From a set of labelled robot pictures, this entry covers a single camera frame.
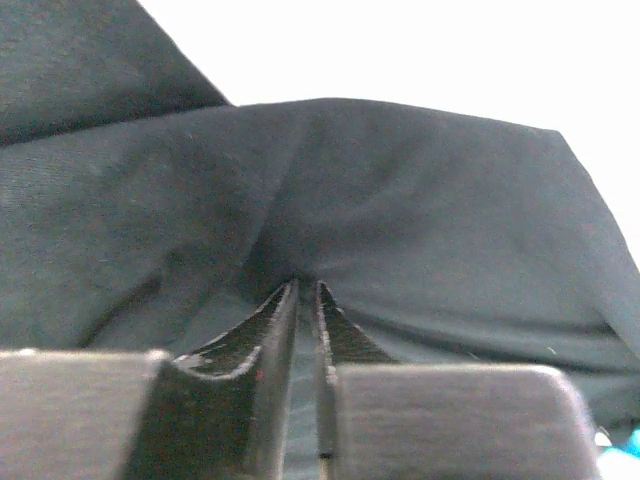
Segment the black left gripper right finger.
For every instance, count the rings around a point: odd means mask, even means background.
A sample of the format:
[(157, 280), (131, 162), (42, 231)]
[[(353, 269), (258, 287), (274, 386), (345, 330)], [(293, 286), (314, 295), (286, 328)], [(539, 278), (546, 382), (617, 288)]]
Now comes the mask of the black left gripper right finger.
[(334, 479), (336, 452), (336, 369), (342, 364), (397, 364), (338, 306), (326, 283), (314, 287), (313, 333), (316, 339), (316, 424), (320, 477)]

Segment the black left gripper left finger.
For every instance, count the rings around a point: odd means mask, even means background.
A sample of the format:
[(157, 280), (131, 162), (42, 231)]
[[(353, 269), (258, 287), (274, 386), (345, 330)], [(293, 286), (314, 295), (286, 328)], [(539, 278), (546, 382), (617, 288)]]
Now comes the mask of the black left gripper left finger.
[(145, 400), (125, 479), (279, 479), (299, 285), (166, 362)]

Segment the black t-shirt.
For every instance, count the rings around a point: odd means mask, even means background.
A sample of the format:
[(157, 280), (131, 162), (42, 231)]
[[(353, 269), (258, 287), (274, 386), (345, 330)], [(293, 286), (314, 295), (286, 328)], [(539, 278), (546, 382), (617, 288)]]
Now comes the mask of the black t-shirt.
[(135, 1), (1, 5), (1, 475), (125, 479), (159, 369), (299, 297), (283, 472), (597, 479), (639, 424), (639, 272), (558, 133), (397, 104), (236, 107)]

